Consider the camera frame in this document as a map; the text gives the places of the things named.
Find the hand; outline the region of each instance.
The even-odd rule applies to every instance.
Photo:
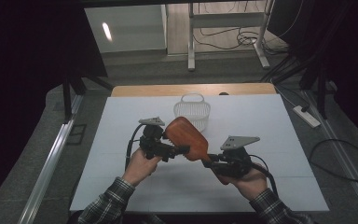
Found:
[[[254,168],[247,175],[239,179],[223,175],[218,175],[217,177],[221,181],[234,185],[240,191],[240,194],[249,201],[255,199],[267,189],[266,176]]]
[[[159,161],[161,161],[161,157],[154,157],[153,159],[148,160],[144,151],[141,148],[138,148],[132,153],[130,163],[122,178],[136,187],[145,178],[156,171],[157,163]]]

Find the flannel shirt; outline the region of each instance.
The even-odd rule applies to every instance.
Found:
[[[116,177],[115,182],[89,204],[78,219],[79,224],[121,223],[121,217],[135,187]],[[249,202],[260,218],[268,224],[311,224],[310,216],[294,213],[270,189],[266,189]],[[150,216],[148,223],[163,224],[156,216]]]

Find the white basket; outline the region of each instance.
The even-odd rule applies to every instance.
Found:
[[[201,101],[185,101],[184,98],[189,95],[198,95]],[[199,132],[202,132],[208,122],[211,106],[205,102],[204,97],[197,92],[191,92],[182,96],[180,102],[173,107],[175,117],[187,118]]]

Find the power strip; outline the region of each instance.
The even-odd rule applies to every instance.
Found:
[[[321,125],[321,123],[316,118],[314,118],[310,113],[308,113],[307,111],[302,112],[301,109],[302,109],[301,105],[298,105],[295,108],[293,108],[296,114],[298,114],[303,120],[305,120],[310,125],[310,127],[315,128]]]

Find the white table surface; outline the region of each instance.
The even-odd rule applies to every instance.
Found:
[[[116,176],[122,176],[127,144],[138,120],[160,117],[167,126],[174,119],[173,106],[180,99],[107,99],[71,211],[84,209]],[[208,153],[222,153],[220,146],[229,135],[258,136],[260,141],[245,148],[267,163],[285,204],[294,211],[328,211],[279,94],[205,96],[205,101],[211,105],[208,125],[202,132],[209,142]],[[135,142],[132,152],[138,146]],[[142,213],[253,211],[233,186],[222,185],[201,161],[188,161],[183,156],[160,162],[156,172],[137,187],[127,207],[127,212]]]

